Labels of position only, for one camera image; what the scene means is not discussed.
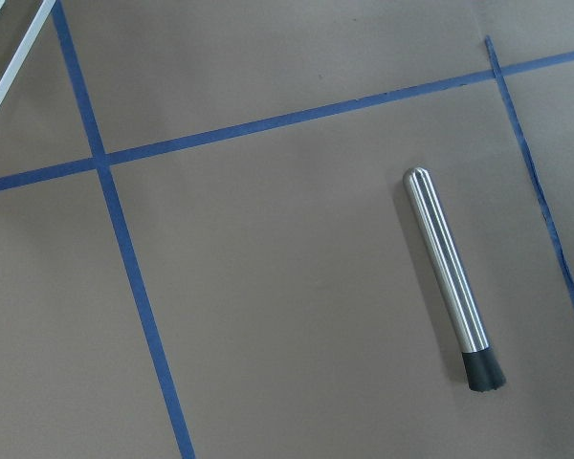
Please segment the steel muddler black tip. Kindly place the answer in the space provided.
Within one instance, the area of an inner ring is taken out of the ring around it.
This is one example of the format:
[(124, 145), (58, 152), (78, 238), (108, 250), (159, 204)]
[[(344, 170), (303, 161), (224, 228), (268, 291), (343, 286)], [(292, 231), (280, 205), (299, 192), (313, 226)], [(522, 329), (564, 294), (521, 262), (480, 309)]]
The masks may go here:
[(506, 378), (431, 175), (426, 168), (416, 166), (405, 173), (403, 183), (455, 332), (468, 386), (476, 392), (497, 390), (506, 384)]

